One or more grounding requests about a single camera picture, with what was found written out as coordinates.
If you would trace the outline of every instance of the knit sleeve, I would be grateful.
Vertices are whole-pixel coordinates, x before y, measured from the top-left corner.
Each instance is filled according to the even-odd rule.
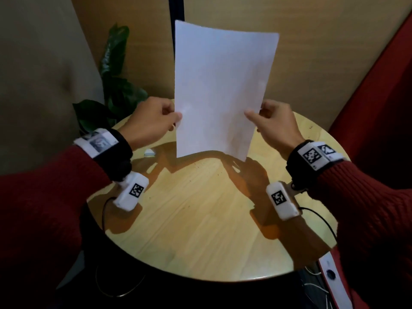
[[[7,282],[6,298],[32,308],[50,301],[81,249],[81,207],[110,182],[76,146],[42,168],[0,177],[0,277]]]
[[[412,291],[412,190],[393,190],[349,161],[322,173],[309,195],[338,221],[349,285],[370,306],[393,306]]]

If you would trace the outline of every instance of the black and white square marker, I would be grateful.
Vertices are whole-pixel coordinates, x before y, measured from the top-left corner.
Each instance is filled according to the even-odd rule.
[[[142,194],[142,191],[143,187],[135,183],[129,194],[139,198],[140,194]]]
[[[95,138],[90,140],[90,145],[95,148],[99,153],[107,150],[108,148],[111,147],[109,141],[106,140],[106,138],[102,135],[97,135]]]
[[[271,196],[276,205],[286,202],[286,197],[283,195],[282,191],[273,193]]]
[[[325,155],[336,153],[336,151],[333,148],[326,144],[319,145],[318,148],[321,149],[322,152],[325,153]]]
[[[309,164],[313,164],[315,161],[321,158],[321,155],[317,151],[315,151],[315,149],[310,149],[303,154],[303,158],[305,158],[309,162]]]

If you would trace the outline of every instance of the round wooden table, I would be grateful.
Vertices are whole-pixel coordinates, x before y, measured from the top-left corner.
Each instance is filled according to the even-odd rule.
[[[338,142],[309,119],[295,114],[306,139],[324,141],[346,155]],[[106,208],[106,234],[136,259],[181,276],[210,281],[268,278],[318,260],[335,244],[315,214],[281,221],[266,192],[270,182],[291,181],[286,162],[255,131],[246,162],[218,151],[176,158],[176,133],[168,132],[132,158],[133,171],[149,178],[139,204],[127,213]],[[95,193],[88,204],[101,227],[105,200],[119,193],[114,184]],[[337,222],[307,193],[297,202]]]

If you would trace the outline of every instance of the person's left hand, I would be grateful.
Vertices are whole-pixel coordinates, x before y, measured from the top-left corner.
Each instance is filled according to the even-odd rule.
[[[160,140],[182,119],[175,105],[167,98],[149,97],[137,105],[129,120],[118,129],[132,150]]]

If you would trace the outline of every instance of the person's right hand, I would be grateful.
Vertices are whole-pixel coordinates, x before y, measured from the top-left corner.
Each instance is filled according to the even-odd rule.
[[[296,146],[305,141],[289,104],[263,100],[259,114],[245,110],[245,116],[257,126],[266,143],[279,151],[284,160],[288,159]]]

